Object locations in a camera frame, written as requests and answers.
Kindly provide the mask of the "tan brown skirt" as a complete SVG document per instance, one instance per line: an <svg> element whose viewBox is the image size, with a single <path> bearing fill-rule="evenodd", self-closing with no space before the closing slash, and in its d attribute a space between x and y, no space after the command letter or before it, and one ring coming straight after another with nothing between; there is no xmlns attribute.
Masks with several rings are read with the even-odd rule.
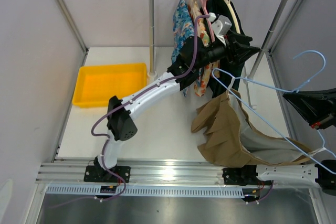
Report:
<svg viewBox="0 0 336 224"><path fill-rule="evenodd" d="M243 109L240 93L225 92L199 107L191 132L202 130L198 150L206 161L229 168L245 165L289 166L307 162L313 151L291 138L268 136L257 130Z"/></svg>

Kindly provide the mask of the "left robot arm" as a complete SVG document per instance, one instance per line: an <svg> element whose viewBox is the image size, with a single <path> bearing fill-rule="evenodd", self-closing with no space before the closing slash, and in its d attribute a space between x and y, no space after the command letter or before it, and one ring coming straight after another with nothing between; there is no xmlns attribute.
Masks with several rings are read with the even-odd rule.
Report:
<svg viewBox="0 0 336 224"><path fill-rule="evenodd" d="M106 141L93 164L86 167L84 181L128 183L129 171L118 166L117 159L122 144L138 131L134 122L137 117L165 97L190 86L199 77L199 70L210 63L224 60L230 66L242 65L260 52L260 48L250 45L251 40L251 37L233 31L218 35L208 47L197 36L187 38L176 60L155 81L122 99L111 97L106 115L99 119L99 122L107 120L107 132L103 134Z"/></svg>

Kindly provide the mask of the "blue wire hanger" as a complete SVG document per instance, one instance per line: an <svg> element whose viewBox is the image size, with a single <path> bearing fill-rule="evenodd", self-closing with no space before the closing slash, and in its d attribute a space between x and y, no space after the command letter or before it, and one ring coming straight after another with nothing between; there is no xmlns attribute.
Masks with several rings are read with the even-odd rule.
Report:
<svg viewBox="0 0 336 224"><path fill-rule="evenodd" d="M251 83L254 83L254 84L257 84L259 86L263 86L263 87L266 87L266 88L270 88L270 89L273 89L273 90L276 90L276 91L281 91L281 92L289 92L289 93L298 93L299 90L301 88L303 88L306 84L308 84L310 82L311 79L313 79L314 77L316 77L319 73L321 73L325 67L326 67L326 59L325 59L325 56L317 51L317 50L306 50L306 51L303 51L301 53L299 53L298 55L294 56L293 59L297 59L301 56L303 56L304 54L309 54L309 53L312 53L312 54L317 54L321 59L322 59L322 67L320 70L318 70L315 74L313 74L311 77L309 77L305 82L303 82L299 87L293 89L293 90L285 90L285 89L281 89L281 88L276 88L276 87L273 87L273 86L270 86L270 85L267 85L267 84L264 84L264 83L261 83L261 82L258 82L258 81L255 81L255 80L250 80L248 78L243 78L243 77L235 77L233 76L231 73L225 71L225 70L222 70L220 68L214 68L212 70L212 74L213 76L215 75L215 71L219 71L219 72L222 72L222 73L225 73L227 75L229 75L231 78L232 78L232 83L228 86L226 86L224 83L222 83L217 77L214 76L214 79L219 83L221 84L224 88L227 89L227 91L229 93L231 93L238 101L240 101L243 105L245 105L248 109L250 109L254 114L256 114L261 120L263 120L269 127L271 127L276 133L278 133L286 142L288 142L291 146L293 146L298 152L300 152L302 155L304 155L305 157L309 158L310 160L314 161L316 164L320 165L322 168L324 168L327 172L330 172L332 175L335 175L335 171L331 170L330 168L327 168L325 165L323 165L321 162L319 162L318 160L316 160L314 157L313 157L313 154L312 153L307 153L305 152L304 150L302 150L300 147L298 147L296 144L294 144L290 139L288 139L287 137L285 137L277 128L275 128L270 122L268 122L264 117L262 117L257 111L255 111L253 108L251 108L246 102L244 102L241 98L239 98L238 95L236 95L230 88L231 86L233 85L233 82L236 80L236 79L242 79L242 80L245 80L247 82L251 82Z"/></svg>

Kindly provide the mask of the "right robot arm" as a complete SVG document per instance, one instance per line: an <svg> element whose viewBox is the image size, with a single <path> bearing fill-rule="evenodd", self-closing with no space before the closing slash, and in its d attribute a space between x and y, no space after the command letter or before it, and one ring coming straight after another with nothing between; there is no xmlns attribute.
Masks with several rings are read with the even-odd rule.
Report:
<svg viewBox="0 0 336 224"><path fill-rule="evenodd" d="M270 138L254 130L239 104L239 96L229 94L229 105L237 114L240 126L239 140L243 150L263 161L262 164L223 168L223 179L227 185L270 185L275 181L298 184L322 189L325 194L335 196L335 160L324 160L320 164L283 165L293 163L303 155L303 148L290 144L287 139Z"/></svg>

